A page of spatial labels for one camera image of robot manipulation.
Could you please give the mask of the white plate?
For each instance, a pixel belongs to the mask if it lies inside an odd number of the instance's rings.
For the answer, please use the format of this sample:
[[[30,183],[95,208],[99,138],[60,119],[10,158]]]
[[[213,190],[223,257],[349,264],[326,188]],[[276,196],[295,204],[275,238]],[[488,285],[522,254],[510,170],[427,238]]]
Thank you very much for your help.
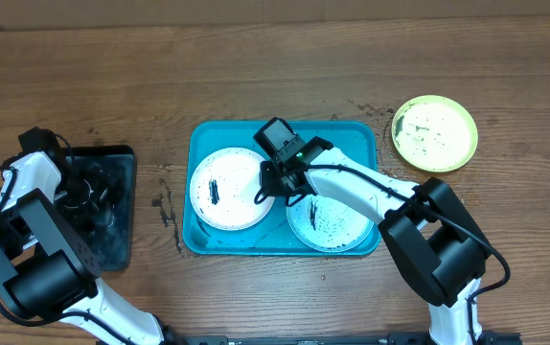
[[[189,197],[198,217],[219,230],[237,231],[260,222],[275,198],[257,204],[260,165],[264,158],[250,149],[219,149],[204,158],[192,173]]]

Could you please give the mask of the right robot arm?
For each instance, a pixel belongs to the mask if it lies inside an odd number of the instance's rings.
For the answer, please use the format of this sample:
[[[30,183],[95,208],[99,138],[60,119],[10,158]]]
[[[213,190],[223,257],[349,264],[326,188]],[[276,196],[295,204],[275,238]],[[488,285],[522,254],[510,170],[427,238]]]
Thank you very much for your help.
[[[322,196],[372,221],[403,280],[429,305],[434,344],[481,339],[475,299],[493,249],[442,180],[401,181],[371,170],[321,137],[304,141],[281,118],[254,136],[267,154],[255,203],[269,196]]]

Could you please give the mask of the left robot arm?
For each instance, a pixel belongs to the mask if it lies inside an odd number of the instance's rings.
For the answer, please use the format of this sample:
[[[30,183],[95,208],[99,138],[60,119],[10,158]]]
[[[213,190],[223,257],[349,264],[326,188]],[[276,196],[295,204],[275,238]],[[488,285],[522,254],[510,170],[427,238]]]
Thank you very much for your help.
[[[130,261],[132,148],[72,147],[39,127],[18,141],[0,165],[0,314],[25,327],[74,325],[101,344],[183,343],[102,277]]]

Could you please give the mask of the light blue plate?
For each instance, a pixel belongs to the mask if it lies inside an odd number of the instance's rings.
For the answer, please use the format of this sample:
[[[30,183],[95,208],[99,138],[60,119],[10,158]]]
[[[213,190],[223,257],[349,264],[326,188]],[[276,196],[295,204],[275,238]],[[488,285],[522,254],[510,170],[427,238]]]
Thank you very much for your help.
[[[354,209],[328,197],[309,195],[286,208],[294,235],[308,247],[324,253],[340,253],[360,245],[374,223]]]

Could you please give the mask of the yellow-green plate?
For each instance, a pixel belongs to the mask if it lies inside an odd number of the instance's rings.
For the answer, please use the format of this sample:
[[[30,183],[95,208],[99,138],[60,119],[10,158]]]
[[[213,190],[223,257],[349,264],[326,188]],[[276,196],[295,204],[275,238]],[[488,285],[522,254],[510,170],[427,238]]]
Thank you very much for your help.
[[[399,155],[412,166],[447,173],[466,165],[478,146],[478,130],[459,103],[439,95],[423,95],[395,113],[391,137]]]

